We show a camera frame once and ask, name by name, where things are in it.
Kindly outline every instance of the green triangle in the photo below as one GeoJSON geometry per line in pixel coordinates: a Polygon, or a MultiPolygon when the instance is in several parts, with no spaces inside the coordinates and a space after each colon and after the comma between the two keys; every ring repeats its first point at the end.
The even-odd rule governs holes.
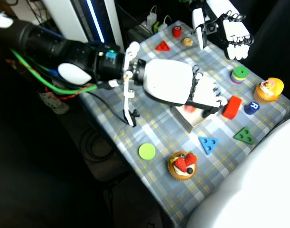
{"type": "Polygon", "coordinates": [[[234,138],[250,145],[254,144],[253,136],[251,135],[248,127],[244,127],[238,134],[234,136],[234,138]]]}

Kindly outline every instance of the checkered tablecloth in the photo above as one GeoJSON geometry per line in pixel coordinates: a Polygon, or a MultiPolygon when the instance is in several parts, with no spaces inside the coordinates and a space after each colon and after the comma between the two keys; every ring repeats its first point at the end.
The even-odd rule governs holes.
{"type": "MultiPolygon", "coordinates": [[[[222,95],[226,98],[238,96],[242,98],[243,105],[253,101],[254,87],[262,79],[250,72],[243,84],[234,84],[229,75],[240,64],[227,60],[224,52],[210,42],[204,50],[199,50],[197,45],[183,46],[180,41],[189,36],[190,32],[190,27],[177,21],[142,42],[138,58],[146,61],[153,58],[174,59],[190,65],[197,64],[201,72],[218,82],[222,95]],[[181,38],[172,36],[175,25],[182,27],[181,38]],[[170,52],[155,51],[155,47],[163,40],[171,48],[170,52]]],[[[281,95],[277,102],[261,105],[254,115],[247,115],[240,109],[238,115],[229,120],[218,113],[214,118],[201,122],[188,134],[170,112],[168,105],[146,97],[141,87],[135,86],[134,90],[135,98],[131,100],[130,108],[137,109],[140,113],[134,128],[120,122],[104,104],[90,94],[82,94],[81,99],[176,227],[186,226],[189,214],[199,202],[245,159],[276,124],[290,117],[290,100],[281,95]],[[233,138],[245,126],[249,127],[254,137],[254,145],[233,138]],[[210,155],[207,156],[200,145],[199,136],[219,139],[210,155]],[[156,147],[156,155],[150,161],[143,160],[138,155],[138,148],[143,143],[151,143],[156,147]],[[187,181],[174,179],[167,170],[167,161],[176,151],[192,151],[198,156],[197,171],[187,181]]],[[[123,116],[122,91],[123,88],[118,87],[109,91],[97,90],[95,93],[123,116]]]]}

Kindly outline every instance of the green disc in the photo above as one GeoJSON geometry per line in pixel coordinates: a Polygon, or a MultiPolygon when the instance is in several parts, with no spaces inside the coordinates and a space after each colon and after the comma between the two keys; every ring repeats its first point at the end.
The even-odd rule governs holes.
{"type": "Polygon", "coordinates": [[[249,70],[244,67],[244,66],[237,66],[234,69],[234,76],[238,77],[238,78],[246,78],[249,74],[249,70]]]}
{"type": "Polygon", "coordinates": [[[155,156],[155,147],[150,143],[145,143],[140,146],[139,155],[142,159],[151,160],[155,156]]]}

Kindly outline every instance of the robotic arm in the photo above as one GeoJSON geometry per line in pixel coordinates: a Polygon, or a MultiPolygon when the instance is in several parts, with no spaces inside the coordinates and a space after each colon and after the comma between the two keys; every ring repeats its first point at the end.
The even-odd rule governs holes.
{"type": "Polygon", "coordinates": [[[248,57],[254,39],[242,23],[245,15],[241,15],[229,0],[193,0],[189,7],[193,10],[192,25],[200,49],[206,46],[207,35],[218,29],[228,59],[248,57]]]}
{"type": "Polygon", "coordinates": [[[116,45],[66,40],[45,28],[0,13],[0,43],[48,68],[57,69],[62,79],[72,85],[85,87],[93,83],[98,88],[123,85],[123,112],[130,126],[136,125],[139,113],[129,110],[128,101],[134,97],[129,81],[143,86],[145,94],[159,102],[204,109],[204,118],[227,102],[219,96],[213,79],[193,72],[186,63],[166,59],[146,63],[136,59],[140,49],[137,42],[132,42],[122,54],[116,45]]]}

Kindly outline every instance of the blue light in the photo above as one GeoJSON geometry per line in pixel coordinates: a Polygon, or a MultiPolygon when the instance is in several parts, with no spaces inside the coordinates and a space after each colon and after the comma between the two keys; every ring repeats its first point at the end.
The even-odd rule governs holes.
{"type": "Polygon", "coordinates": [[[101,42],[104,43],[105,40],[103,38],[103,34],[102,34],[102,31],[101,31],[101,28],[99,27],[99,24],[98,24],[98,21],[97,21],[97,18],[96,18],[96,15],[95,15],[94,8],[93,8],[93,5],[91,3],[91,0],[87,0],[87,4],[88,4],[88,7],[89,7],[91,16],[93,18],[94,24],[96,26],[99,38],[101,39],[101,42]]]}

